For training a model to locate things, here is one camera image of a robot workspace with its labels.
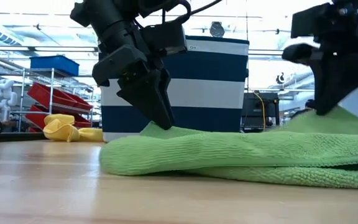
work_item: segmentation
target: yellow cloth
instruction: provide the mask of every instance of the yellow cloth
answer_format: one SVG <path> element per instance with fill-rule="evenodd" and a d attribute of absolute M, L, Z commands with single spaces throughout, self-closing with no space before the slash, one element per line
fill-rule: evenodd
<path fill-rule="evenodd" d="M 77 129 L 74 116 L 51 114 L 44 119 L 44 135 L 54 141 L 103 142 L 103 131 L 96 128 Z"/>

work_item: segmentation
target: blue box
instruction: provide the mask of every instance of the blue box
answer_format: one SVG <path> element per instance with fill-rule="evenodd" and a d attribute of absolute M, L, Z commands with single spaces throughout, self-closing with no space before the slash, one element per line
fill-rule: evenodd
<path fill-rule="evenodd" d="M 70 76 L 78 76 L 80 65 L 62 55 L 46 56 L 46 57 L 31 57 L 30 68 L 54 68 Z"/>

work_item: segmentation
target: yellow cable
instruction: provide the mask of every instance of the yellow cable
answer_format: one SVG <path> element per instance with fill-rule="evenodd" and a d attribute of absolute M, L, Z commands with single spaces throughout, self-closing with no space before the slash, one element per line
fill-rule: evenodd
<path fill-rule="evenodd" d="M 258 94 L 256 94 L 254 91 L 253 91 L 253 93 L 255 94 L 256 97 L 259 98 L 260 102 L 262 103 L 262 115 L 264 117 L 264 131 L 265 131 L 265 128 L 266 128 L 265 104 L 264 104 L 263 99 Z"/>

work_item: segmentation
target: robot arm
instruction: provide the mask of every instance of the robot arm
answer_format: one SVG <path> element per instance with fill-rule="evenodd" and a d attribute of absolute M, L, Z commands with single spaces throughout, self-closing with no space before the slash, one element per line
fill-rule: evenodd
<path fill-rule="evenodd" d="M 92 25 L 100 40 L 99 49 L 107 53 L 93 67 L 96 83 L 109 86 L 110 79 L 118 79 L 119 97 L 161 128 L 169 129 L 173 126 L 167 95 L 170 76 L 162 58 L 186 52 L 182 24 L 220 1 L 192 12 L 186 0 L 84 0 L 75 4 L 70 17 L 84 27 Z M 135 20 L 138 15 L 147 17 L 177 5 L 185 6 L 187 13 L 174 21 L 141 27 Z"/>
<path fill-rule="evenodd" d="M 310 35 L 318 49 L 291 45 L 282 58 L 311 67 L 316 112 L 325 115 L 358 87 L 358 0 L 333 0 L 294 14 L 291 38 Z"/>
<path fill-rule="evenodd" d="M 13 80 L 0 80 L 0 98 L 4 100 L 0 102 L 0 108 L 3 106 L 15 106 L 17 103 L 17 94 L 12 91 Z"/>

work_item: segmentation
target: label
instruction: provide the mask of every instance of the label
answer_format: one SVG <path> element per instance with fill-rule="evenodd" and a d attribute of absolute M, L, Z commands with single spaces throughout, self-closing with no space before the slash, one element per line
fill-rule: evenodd
<path fill-rule="evenodd" d="M 194 45 L 189 45 L 188 47 L 187 47 L 187 50 L 197 50 L 198 48 L 196 47 L 196 46 L 194 46 Z"/>

